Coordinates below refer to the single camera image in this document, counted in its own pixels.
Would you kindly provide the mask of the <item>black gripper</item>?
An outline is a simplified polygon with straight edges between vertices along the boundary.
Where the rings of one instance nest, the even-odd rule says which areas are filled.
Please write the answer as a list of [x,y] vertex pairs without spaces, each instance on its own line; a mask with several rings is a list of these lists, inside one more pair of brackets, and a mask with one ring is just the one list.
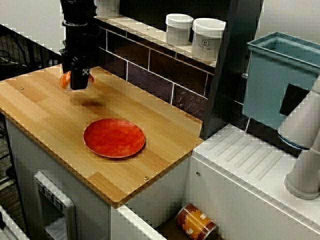
[[65,25],[65,30],[64,48],[59,51],[62,70],[64,74],[71,71],[72,90],[83,90],[88,86],[89,68],[95,65],[98,54],[98,26],[94,23],[78,27]]

